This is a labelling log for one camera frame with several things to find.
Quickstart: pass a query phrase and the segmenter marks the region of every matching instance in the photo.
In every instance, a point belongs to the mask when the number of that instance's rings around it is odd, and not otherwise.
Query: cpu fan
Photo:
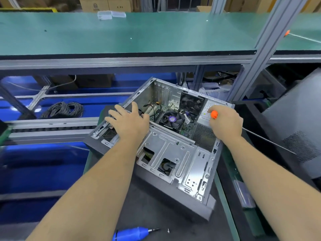
[[[201,112],[204,104],[204,99],[182,92],[179,108],[189,111],[195,115]]]
[[[183,124],[184,116],[174,111],[167,111],[160,119],[159,124],[164,125],[172,130],[178,130]]]

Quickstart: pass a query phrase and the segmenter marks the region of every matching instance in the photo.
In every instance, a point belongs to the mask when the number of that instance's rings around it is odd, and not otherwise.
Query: person's left hand
[[[117,111],[109,110],[109,114],[113,116],[105,117],[119,134],[121,140],[130,140],[137,144],[141,144],[149,129],[149,115],[142,114],[139,116],[138,106],[136,102],[132,102],[132,112],[128,113],[120,105],[115,105]]]

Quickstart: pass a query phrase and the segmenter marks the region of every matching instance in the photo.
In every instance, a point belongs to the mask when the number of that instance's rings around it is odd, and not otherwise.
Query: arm
[[[120,140],[44,216],[27,241],[111,240],[131,180],[137,149],[148,132],[149,115],[120,105],[106,117]]]
[[[229,148],[255,202],[280,240],[321,240],[321,194],[251,146],[243,119],[226,106],[213,106],[214,134]]]

